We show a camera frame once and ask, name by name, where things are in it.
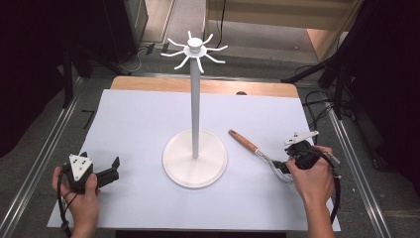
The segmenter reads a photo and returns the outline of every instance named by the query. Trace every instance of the round white base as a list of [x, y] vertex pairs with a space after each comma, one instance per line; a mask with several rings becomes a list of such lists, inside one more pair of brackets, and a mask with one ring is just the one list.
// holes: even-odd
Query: round white base
[[228, 154], [225, 145], [214, 134], [200, 130], [198, 158], [192, 157], [192, 131], [180, 132], [163, 151], [163, 167], [179, 185], [200, 188], [216, 181], [225, 171]]

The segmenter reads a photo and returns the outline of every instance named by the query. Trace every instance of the black cable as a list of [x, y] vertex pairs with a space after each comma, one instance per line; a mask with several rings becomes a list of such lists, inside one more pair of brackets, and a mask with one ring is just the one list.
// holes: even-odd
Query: black cable
[[223, 20], [225, 19], [225, 7], [226, 7], [226, 0], [223, 2], [223, 10], [222, 10], [222, 20], [220, 21], [220, 39], [219, 39], [219, 44], [217, 44], [216, 49], [219, 48], [220, 44], [222, 43], [222, 39], [223, 39]]
[[[307, 105], [307, 107], [308, 107], [309, 115], [310, 115], [310, 116], [311, 116], [311, 118], [312, 118], [312, 123], [311, 123], [311, 125], [313, 126], [313, 128], [314, 128], [314, 130], [315, 130], [315, 131], [318, 129], [318, 125], [316, 124], [317, 119], [315, 118], [315, 114], [314, 114], [314, 112], [312, 111], [312, 108], [311, 108], [311, 107], [309, 106], [309, 104], [308, 104], [308, 98], [309, 98], [309, 96], [310, 96], [311, 94], [316, 93], [316, 92], [322, 92], [322, 91], [311, 91], [311, 92], [309, 92], [309, 93], [305, 96], [305, 103], [306, 103], [306, 105]], [[317, 144], [317, 140], [318, 140], [318, 137], [317, 137], [317, 136], [315, 136], [315, 137], [314, 137], [314, 144], [315, 144], [315, 145]]]
[[328, 112], [330, 112], [333, 109], [333, 105], [330, 104], [329, 106], [325, 107], [324, 109], [322, 109], [322, 111], [318, 114], [318, 116], [309, 124], [309, 128], [314, 127], [316, 130], [317, 126], [317, 122], [324, 118], [325, 116], [328, 115]]
[[336, 190], [336, 194], [335, 194], [335, 201], [334, 201], [334, 207], [333, 210], [331, 211], [331, 215], [330, 215], [330, 219], [331, 219], [331, 224], [333, 224], [334, 219], [337, 216], [337, 212], [340, 208], [340, 199], [341, 199], [341, 184], [340, 184], [340, 177], [336, 174], [335, 170], [336, 167], [334, 166], [334, 164], [331, 162], [331, 160], [324, 155], [324, 153], [321, 152], [315, 152], [315, 151], [309, 151], [309, 150], [299, 150], [297, 152], [307, 152], [307, 153], [311, 153], [311, 154], [315, 154], [321, 158], [323, 158], [325, 161], [327, 161], [328, 165], [330, 165], [330, 167], [333, 169], [333, 176], [334, 176], [334, 188]]
[[302, 103], [302, 106], [318, 104], [318, 103], [321, 103], [321, 102], [333, 102], [333, 101], [334, 101], [333, 99], [328, 98], [328, 99], [322, 99], [322, 100], [318, 100], [318, 101], [304, 102], [304, 103]]
[[70, 205], [71, 205], [71, 203], [77, 198], [77, 196], [78, 196], [78, 193], [76, 193], [75, 195], [74, 195], [74, 197], [71, 199], [71, 201], [68, 203], [68, 205], [67, 205], [67, 207], [65, 208], [65, 210], [64, 210], [64, 215], [65, 215], [65, 213], [67, 212], [67, 210], [68, 210], [68, 208], [70, 207]]
[[57, 187], [56, 187], [56, 199], [58, 201], [59, 215], [60, 215], [61, 220], [62, 220], [61, 230], [64, 231], [64, 233], [67, 236], [67, 238], [70, 238], [71, 237], [71, 231], [70, 231], [70, 227], [68, 227], [68, 221], [67, 221], [67, 219], [65, 219], [65, 210], [63, 208], [62, 200], [61, 200], [61, 182], [62, 182], [62, 177], [64, 176], [65, 172], [68, 169], [69, 169], [68, 165], [64, 165], [62, 167], [61, 172], [59, 173]]
[[300, 70], [303, 67], [311, 67], [311, 66], [315, 66], [315, 64], [309, 64], [309, 65], [303, 65], [303, 66], [299, 66], [294, 70], [294, 75], [297, 74], [297, 71]]

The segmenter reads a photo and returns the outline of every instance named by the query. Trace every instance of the cable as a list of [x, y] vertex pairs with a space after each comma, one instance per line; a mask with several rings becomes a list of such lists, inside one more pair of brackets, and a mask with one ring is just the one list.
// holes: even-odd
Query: cable
[[310, 67], [310, 66], [315, 66], [315, 64], [309, 64], [309, 65], [303, 65], [303, 66], [299, 66], [294, 70], [294, 75], [297, 74], [297, 71], [300, 70], [303, 67]]
[[223, 21], [225, 19], [225, 8], [226, 8], [226, 0], [223, 2], [222, 19], [220, 21], [220, 30], [219, 30], [219, 24], [216, 23], [217, 31], [220, 34], [219, 44], [217, 44], [216, 49], [219, 48], [220, 44], [222, 43], [222, 39], [223, 39]]
[[140, 49], [138, 52], [137, 52], [137, 59], [139, 60], [139, 66], [136, 68], [136, 69], [127, 69], [126, 67], [124, 67], [124, 66], [122, 66], [122, 65], [120, 65], [120, 64], [117, 64], [117, 66], [118, 67], [120, 67], [120, 68], [122, 68], [123, 70], [125, 70], [125, 71], [127, 71], [127, 72], [135, 72], [135, 71], [137, 71], [137, 70], [139, 70], [140, 69], [140, 67], [142, 66], [142, 61], [140, 60], [140, 53], [141, 52], [143, 52], [145, 49]]
[[147, 49], [148, 49], [148, 48], [147, 48], [146, 46], [139, 46], [139, 48], [138, 48], [135, 52], [131, 52], [131, 53], [129, 53], [129, 54], [128, 54], [128, 57], [127, 57], [124, 61], [120, 61], [119, 63], [115, 63], [115, 65], [126, 63], [128, 60], [130, 60], [130, 58], [131, 58], [133, 55], [137, 54], [137, 53], [139, 52], [139, 50], [147, 50]]
[[74, 195], [74, 197], [71, 199], [71, 201], [68, 203], [67, 207], [64, 210], [64, 214], [67, 212], [68, 208], [70, 207], [71, 203], [76, 199], [76, 197], [78, 196], [78, 193], [76, 193]]
[[70, 238], [71, 237], [71, 231], [70, 231], [70, 228], [68, 227], [68, 221], [67, 221], [67, 219], [65, 219], [65, 210], [64, 210], [64, 206], [63, 206], [62, 200], [61, 200], [62, 177], [64, 176], [65, 172], [68, 169], [69, 169], [68, 164], [65, 164], [64, 166], [62, 166], [62, 170], [59, 173], [58, 182], [57, 182], [57, 185], [56, 185], [56, 199], [58, 201], [59, 215], [60, 215], [61, 220], [62, 220], [61, 230], [64, 231], [67, 238]]
[[331, 224], [333, 224], [334, 219], [337, 216], [337, 212], [340, 208], [340, 203], [341, 203], [341, 183], [340, 183], [340, 178], [341, 177], [336, 174], [336, 167], [331, 162], [330, 158], [328, 158], [323, 153], [310, 151], [310, 150], [299, 150], [297, 152], [306, 152], [306, 153], [315, 154], [315, 155], [323, 158], [325, 161], [327, 161], [328, 165], [330, 165], [330, 167], [333, 169], [332, 173], [333, 173], [333, 177], [334, 177], [334, 188], [336, 190], [334, 207], [333, 207], [333, 210], [331, 211], [331, 216], [330, 216]]
[[[331, 109], [334, 108], [334, 100], [332, 98], [327, 98], [327, 99], [323, 99], [323, 100], [317, 100], [317, 101], [308, 101], [308, 98], [310, 95], [312, 95], [313, 93], [324, 93], [323, 91], [311, 91], [309, 92], [306, 96], [305, 96], [305, 101], [304, 103], [302, 103], [302, 106], [306, 106], [308, 108], [308, 112], [309, 115], [312, 119], [312, 122], [309, 123], [309, 128], [313, 128], [314, 130], [318, 130], [318, 125], [317, 122], [324, 118], [325, 116], [328, 115], [328, 113], [331, 111]], [[329, 102], [329, 105], [327, 107], [325, 107], [317, 116], [315, 116], [315, 113], [313, 112], [311, 105], [317, 104], [317, 103], [321, 103], [321, 102]], [[349, 118], [353, 117], [353, 113], [352, 112], [348, 112], [347, 110], [350, 110], [350, 106], [349, 106], [350, 102], [347, 100], [342, 100], [342, 105], [341, 105], [341, 112], [344, 116], [347, 116]], [[317, 144], [317, 138], [318, 136], [314, 137], [314, 144]]]

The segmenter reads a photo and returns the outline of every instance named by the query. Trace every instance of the aluminum rail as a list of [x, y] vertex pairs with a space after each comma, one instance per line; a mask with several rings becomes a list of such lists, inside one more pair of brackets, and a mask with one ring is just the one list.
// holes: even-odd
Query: aluminum rail
[[74, 107], [79, 98], [79, 93], [83, 89], [84, 82], [81, 77], [79, 77], [74, 84], [74, 97], [71, 102], [68, 104], [67, 108], [63, 108], [59, 114], [52, 130], [47, 137], [46, 142], [44, 143], [40, 153], [38, 154], [37, 159], [30, 172], [28, 173], [24, 183], [19, 189], [18, 193], [15, 195], [5, 218], [3, 219], [0, 225], [0, 237], [9, 238], [12, 237], [15, 228], [27, 207], [31, 196], [37, 187], [38, 181], [40, 180], [49, 160], [53, 153], [53, 150], [59, 141], [59, 138], [64, 130], [68, 120], [73, 113]]
[[367, 209], [367, 214], [373, 225], [374, 232], [377, 237], [387, 238], [392, 237], [389, 232], [388, 226], [385, 222], [382, 210], [380, 209], [372, 190], [368, 184], [368, 180], [365, 177], [365, 173], [362, 169], [359, 159], [353, 149], [352, 143], [350, 142], [349, 136], [346, 132], [345, 126], [342, 120], [339, 120], [333, 110], [330, 110], [329, 116], [333, 123], [334, 129], [336, 130], [337, 136], [340, 140], [340, 144], [344, 150], [346, 159], [349, 163], [350, 170], [352, 171], [353, 178], [355, 179], [356, 185], [361, 193], [362, 200], [364, 201]]

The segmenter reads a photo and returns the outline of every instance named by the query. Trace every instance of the white tabletop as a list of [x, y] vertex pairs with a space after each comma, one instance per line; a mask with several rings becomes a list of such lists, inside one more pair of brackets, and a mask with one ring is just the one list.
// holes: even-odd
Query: white tabletop
[[[287, 160], [283, 142], [309, 131], [299, 98], [201, 93], [200, 128], [217, 135], [228, 166], [215, 183], [187, 189], [165, 173], [161, 155], [177, 133], [191, 129], [190, 94], [105, 90], [80, 151], [94, 172], [118, 156], [120, 179], [101, 188], [98, 227], [113, 229], [306, 230], [293, 184], [280, 182], [268, 164], [228, 131], [241, 133], [274, 160]], [[331, 199], [328, 202], [332, 209]], [[72, 224], [71, 215], [67, 218]], [[61, 224], [57, 206], [48, 227]], [[340, 230], [338, 220], [334, 230]]]

